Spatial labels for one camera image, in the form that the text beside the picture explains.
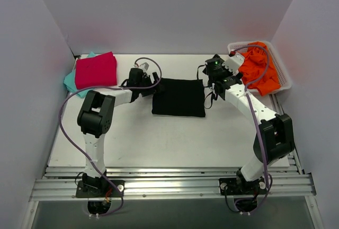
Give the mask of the black t-shirt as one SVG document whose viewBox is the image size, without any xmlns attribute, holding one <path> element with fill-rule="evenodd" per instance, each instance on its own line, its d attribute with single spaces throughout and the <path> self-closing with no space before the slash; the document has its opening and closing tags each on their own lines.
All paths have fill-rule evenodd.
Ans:
<svg viewBox="0 0 339 229">
<path fill-rule="evenodd" d="M 161 116 L 206 116 L 202 80 L 163 78 L 162 90 L 153 95 L 152 114 Z"/>
</svg>

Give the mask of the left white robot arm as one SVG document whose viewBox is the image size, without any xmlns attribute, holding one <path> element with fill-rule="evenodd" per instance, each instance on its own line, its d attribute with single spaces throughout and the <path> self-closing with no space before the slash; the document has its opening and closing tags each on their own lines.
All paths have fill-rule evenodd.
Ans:
<svg viewBox="0 0 339 229">
<path fill-rule="evenodd" d="M 133 67 L 129 77 L 123 82 L 126 86 L 122 90 L 115 90 L 112 95 L 89 91 L 82 104 L 77 118 L 87 154 L 82 183 L 88 186 L 88 191 L 95 197 L 104 195 L 107 190 L 108 182 L 104 179 L 106 175 L 104 139 L 112 125 L 114 108 L 132 103 L 139 96 L 149 96 L 159 91 L 156 84 L 159 77 L 153 72 L 154 81 L 152 81 L 148 67 L 147 63 Z"/>
</svg>

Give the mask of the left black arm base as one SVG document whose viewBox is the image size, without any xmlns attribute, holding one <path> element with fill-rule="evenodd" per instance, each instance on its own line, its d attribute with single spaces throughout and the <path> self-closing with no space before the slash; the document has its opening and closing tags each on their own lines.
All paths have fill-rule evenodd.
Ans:
<svg viewBox="0 0 339 229">
<path fill-rule="evenodd" d="M 107 214 L 111 208 L 111 198 L 121 197 L 124 194 L 125 181 L 112 180 L 120 193 L 115 190 L 104 178 L 91 178 L 87 174 L 75 179 L 76 198 L 99 198 L 99 201 L 88 201 L 87 209 L 90 214 Z"/>
</svg>

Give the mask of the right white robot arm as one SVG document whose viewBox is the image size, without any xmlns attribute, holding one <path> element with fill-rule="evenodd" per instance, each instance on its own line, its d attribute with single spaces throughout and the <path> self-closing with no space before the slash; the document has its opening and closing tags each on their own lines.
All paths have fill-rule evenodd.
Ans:
<svg viewBox="0 0 339 229">
<path fill-rule="evenodd" d="M 267 108 L 242 82 L 238 69 L 243 62 L 239 53 L 226 59 L 214 55 L 205 61 L 203 73 L 208 77 L 207 87 L 213 97 L 232 104 L 255 126 L 254 155 L 239 169 L 235 180 L 236 189 L 248 193 L 254 188 L 254 181 L 267 175 L 273 163 L 295 149 L 295 140 L 291 117 Z"/>
</svg>

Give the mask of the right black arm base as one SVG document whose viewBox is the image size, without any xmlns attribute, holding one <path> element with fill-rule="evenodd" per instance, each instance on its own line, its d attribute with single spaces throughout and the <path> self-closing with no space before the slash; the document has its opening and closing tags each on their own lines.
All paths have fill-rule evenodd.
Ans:
<svg viewBox="0 0 339 229">
<path fill-rule="evenodd" d="M 220 178 L 219 190 L 227 208 L 241 215 L 250 215 L 258 207 L 258 196 L 268 192 L 263 178 L 244 183 L 237 178 Z"/>
</svg>

